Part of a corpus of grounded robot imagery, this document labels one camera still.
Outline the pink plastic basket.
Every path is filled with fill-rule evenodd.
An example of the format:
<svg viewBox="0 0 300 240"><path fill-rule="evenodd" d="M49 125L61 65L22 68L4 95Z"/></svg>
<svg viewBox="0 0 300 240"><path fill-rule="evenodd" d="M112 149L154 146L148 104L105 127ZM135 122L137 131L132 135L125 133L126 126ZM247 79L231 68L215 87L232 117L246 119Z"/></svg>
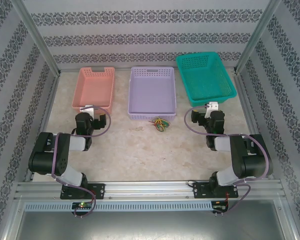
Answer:
<svg viewBox="0 0 300 240"><path fill-rule="evenodd" d="M93 71L91 67L82 67L74 91L72 108L79 112L80 108L93 105L111 113L114 87L114 67L105 67L101 72Z"/></svg>

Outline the green plastic basket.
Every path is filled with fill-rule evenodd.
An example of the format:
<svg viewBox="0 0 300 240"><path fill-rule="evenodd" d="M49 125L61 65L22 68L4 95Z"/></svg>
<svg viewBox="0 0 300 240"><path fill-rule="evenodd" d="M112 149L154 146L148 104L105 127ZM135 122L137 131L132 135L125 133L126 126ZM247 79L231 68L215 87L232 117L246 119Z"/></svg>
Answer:
<svg viewBox="0 0 300 240"><path fill-rule="evenodd" d="M234 84L216 52L179 55L176 63L192 107L236 97Z"/></svg>

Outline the purple plastic basket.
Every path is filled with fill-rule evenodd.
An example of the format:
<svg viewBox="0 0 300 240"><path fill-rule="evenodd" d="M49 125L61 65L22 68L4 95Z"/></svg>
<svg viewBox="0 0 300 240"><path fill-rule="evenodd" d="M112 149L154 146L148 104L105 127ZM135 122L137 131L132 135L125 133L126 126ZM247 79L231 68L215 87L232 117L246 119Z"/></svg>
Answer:
<svg viewBox="0 0 300 240"><path fill-rule="evenodd" d="M173 67L132 67L128 92L131 120L151 121L157 117L174 120L177 100Z"/></svg>

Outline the left circuit board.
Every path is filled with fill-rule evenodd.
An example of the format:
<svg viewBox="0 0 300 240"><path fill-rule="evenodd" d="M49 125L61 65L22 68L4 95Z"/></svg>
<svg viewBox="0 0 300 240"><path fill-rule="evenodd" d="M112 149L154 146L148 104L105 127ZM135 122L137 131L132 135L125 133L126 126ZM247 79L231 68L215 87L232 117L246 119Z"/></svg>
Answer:
<svg viewBox="0 0 300 240"><path fill-rule="evenodd" d="M93 204L91 202L73 202L72 210L91 210Z"/></svg>

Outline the right circuit board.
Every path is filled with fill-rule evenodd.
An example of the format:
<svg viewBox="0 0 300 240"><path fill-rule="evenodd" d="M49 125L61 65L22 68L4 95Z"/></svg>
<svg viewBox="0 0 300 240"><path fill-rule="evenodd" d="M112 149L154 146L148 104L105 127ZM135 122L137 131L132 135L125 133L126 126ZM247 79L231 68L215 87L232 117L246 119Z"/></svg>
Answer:
<svg viewBox="0 0 300 240"><path fill-rule="evenodd" d="M212 201L212 207L220 211L226 211L228 209L229 203L227 201Z"/></svg>

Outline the grey metal front panel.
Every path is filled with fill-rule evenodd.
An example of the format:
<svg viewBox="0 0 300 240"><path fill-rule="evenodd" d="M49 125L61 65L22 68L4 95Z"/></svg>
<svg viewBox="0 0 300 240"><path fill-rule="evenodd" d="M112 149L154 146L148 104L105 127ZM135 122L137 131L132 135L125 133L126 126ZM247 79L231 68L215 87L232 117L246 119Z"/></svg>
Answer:
<svg viewBox="0 0 300 240"><path fill-rule="evenodd" d="M228 213L99 210L79 219L66 204L14 204L2 240L300 240L282 199L247 200Z"/></svg>

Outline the white plastic mounting bracket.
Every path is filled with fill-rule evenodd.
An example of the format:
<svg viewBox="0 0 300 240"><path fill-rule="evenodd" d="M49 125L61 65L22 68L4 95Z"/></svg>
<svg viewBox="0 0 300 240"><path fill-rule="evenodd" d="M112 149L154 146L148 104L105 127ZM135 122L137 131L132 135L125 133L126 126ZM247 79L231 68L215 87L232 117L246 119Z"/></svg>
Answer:
<svg viewBox="0 0 300 240"><path fill-rule="evenodd" d="M95 118L95 109L93 105L85 105L84 107L80 107L79 111L81 113L88 113L93 119Z"/></svg>

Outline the right aluminium side rail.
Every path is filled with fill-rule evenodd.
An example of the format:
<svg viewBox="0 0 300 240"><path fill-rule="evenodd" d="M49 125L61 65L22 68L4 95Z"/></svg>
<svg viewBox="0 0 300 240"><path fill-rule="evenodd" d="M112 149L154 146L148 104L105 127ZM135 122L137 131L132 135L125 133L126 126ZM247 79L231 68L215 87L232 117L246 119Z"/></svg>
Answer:
<svg viewBox="0 0 300 240"><path fill-rule="evenodd" d="M257 122L240 76L234 77L235 87L244 113L249 133L245 136L246 147L251 155L244 158L249 176L265 179L273 173L273 163L263 136L257 128Z"/></svg>

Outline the aluminium side rail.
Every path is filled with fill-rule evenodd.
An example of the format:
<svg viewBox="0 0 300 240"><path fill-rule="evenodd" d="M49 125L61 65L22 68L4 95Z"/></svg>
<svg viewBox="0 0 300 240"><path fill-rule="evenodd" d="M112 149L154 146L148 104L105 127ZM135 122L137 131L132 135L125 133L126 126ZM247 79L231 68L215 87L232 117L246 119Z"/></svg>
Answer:
<svg viewBox="0 0 300 240"><path fill-rule="evenodd" d="M251 155L244 158L249 176L265 179L273 173L273 163L263 136L257 128L257 122L240 76L234 77L235 87L244 113L249 133L245 136L246 147Z"/></svg>
<svg viewBox="0 0 300 240"><path fill-rule="evenodd" d="M60 76L56 76L54 79L53 79L53 84L50 86L50 88L48 89L48 96L47 98L45 99L45 102L44 102L44 109L43 109L43 112L42 112L42 115L41 115L41 118L39 119L40 120L40 125L37 129L37 131L35 132L35 138L33 140L33 142L30 142L32 143L31 148L30 148L30 154L35 146L35 143L36 143L36 140L39 136L39 134L41 132L45 132L46 129L47 129L47 126L48 126L48 122L49 122L49 118L50 118L50 115L51 115L51 111L52 111L52 108L53 108L53 104L54 104L54 100L55 100L55 96L56 96L56 92L57 92L57 88L58 88L58 84L59 84L59 81L60 81ZM29 167L28 167L28 162L29 162L29 157L27 158L26 160L26 172L22 178L22 182L31 182L33 180L33 175L34 173L32 173L30 170L29 170Z"/></svg>

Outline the left aluminium side rail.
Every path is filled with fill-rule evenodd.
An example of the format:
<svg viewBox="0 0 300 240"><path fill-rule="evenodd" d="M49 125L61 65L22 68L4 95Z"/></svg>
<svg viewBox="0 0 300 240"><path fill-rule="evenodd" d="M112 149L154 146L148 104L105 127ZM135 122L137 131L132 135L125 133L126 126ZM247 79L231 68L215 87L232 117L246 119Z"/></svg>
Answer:
<svg viewBox="0 0 300 240"><path fill-rule="evenodd" d="M45 99L45 102L44 102L44 109L43 109L43 112L42 112L42 115L41 115L41 118L39 119L40 120L40 125L37 129L37 131L35 132L35 138L33 140L33 142L30 142L32 143L31 148L30 148L30 154L35 146L35 143L36 143L36 140L39 136L39 134L41 132L45 132L46 129L47 129L47 126L48 126L48 122L49 122L49 118L50 118L50 115L51 115L51 111L52 111L52 108L53 108L53 104L54 104L54 100L55 100L55 96L56 96L56 92L57 92L57 88L58 88L58 84L59 84L59 81L60 81L60 76L56 76L54 79L53 79L53 84L50 86L50 88L48 89L48 96L47 98ZM26 172L22 178L22 182L31 182L33 180L33 175L34 173L32 173L30 170L29 170L29 167L28 167L28 162L29 162L29 157L27 158L26 160Z"/></svg>

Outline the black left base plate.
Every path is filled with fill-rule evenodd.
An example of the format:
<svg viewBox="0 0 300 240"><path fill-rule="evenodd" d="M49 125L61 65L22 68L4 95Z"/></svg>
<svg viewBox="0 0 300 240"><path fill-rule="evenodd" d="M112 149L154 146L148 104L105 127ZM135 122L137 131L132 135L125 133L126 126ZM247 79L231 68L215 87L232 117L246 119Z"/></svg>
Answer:
<svg viewBox="0 0 300 240"><path fill-rule="evenodd" d="M104 199L105 184L104 183L88 183L87 189L92 192L97 200ZM62 200L83 200L90 199L92 195L85 190L77 189L69 186L62 186L60 199Z"/></svg>

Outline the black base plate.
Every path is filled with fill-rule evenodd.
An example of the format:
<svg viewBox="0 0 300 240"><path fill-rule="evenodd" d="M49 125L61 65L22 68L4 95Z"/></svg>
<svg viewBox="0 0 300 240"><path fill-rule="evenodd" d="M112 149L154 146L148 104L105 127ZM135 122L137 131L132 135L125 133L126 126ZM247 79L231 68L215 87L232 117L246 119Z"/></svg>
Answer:
<svg viewBox="0 0 300 240"><path fill-rule="evenodd" d="M234 186L211 186L208 182L193 183L195 199L226 199L238 198L238 191Z"/></svg>
<svg viewBox="0 0 300 240"><path fill-rule="evenodd" d="M104 199L105 184L104 183L88 183L87 189L92 192L97 200ZM62 186L60 199L62 200L83 200L90 199L92 195L85 190L77 189L69 186Z"/></svg>

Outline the right aluminium frame post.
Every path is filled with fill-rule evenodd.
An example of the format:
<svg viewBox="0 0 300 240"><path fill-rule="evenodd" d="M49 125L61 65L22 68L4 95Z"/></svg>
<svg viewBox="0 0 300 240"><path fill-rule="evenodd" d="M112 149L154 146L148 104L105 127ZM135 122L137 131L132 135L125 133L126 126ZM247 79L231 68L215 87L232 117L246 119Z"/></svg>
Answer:
<svg viewBox="0 0 300 240"><path fill-rule="evenodd" d="M246 47L244 48L237 65L234 67L234 71L236 74L240 73L244 68L246 62L248 61L252 51L254 50L255 46L257 45L259 39L261 38L263 32L265 31L267 24L273 17L274 13L276 12L279 4L282 0L269 0L262 16L260 17L259 22L257 23Z"/></svg>

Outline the aluminium frame post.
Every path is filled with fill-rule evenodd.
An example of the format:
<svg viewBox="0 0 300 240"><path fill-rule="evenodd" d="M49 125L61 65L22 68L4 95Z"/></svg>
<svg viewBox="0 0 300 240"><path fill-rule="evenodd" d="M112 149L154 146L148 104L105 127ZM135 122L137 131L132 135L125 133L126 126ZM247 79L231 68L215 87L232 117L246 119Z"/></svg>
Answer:
<svg viewBox="0 0 300 240"><path fill-rule="evenodd" d="M16 10L20 19L22 20L23 24L27 28L27 31L32 37L34 43L37 45L38 49L43 55L43 58L48 64L53 75L59 77L61 70L59 69L51 51L49 50L43 36L41 35L38 27L36 26L31 14L27 10L24 2L22 0L10 0L10 2Z"/></svg>
<svg viewBox="0 0 300 240"><path fill-rule="evenodd" d="M257 45L259 39L261 38L263 32L265 31L267 24L273 17L274 13L276 12L279 4L282 0L269 0L262 16L260 17L259 22L257 23L246 47L244 48L237 65L234 67L234 71L236 74L240 73L244 68L246 62L248 61L252 51L254 50L255 46Z"/></svg>

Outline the left aluminium frame post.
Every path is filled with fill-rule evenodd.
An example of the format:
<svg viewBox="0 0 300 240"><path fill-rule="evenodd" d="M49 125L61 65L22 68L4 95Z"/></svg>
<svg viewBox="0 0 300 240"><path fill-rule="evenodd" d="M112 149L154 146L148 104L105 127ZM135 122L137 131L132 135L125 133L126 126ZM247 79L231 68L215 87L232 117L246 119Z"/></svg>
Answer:
<svg viewBox="0 0 300 240"><path fill-rule="evenodd" d="M53 75L59 77L61 70L59 69L51 51L49 50L43 36L41 35L38 27L36 26L31 14L27 10L24 2L22 0L10 0L10 2L16 10L20 19L22 20L23 24L27 28L27 31L32 37L34 43L37 45L38 49L43 55L43 58L48 64Z"/></svg>

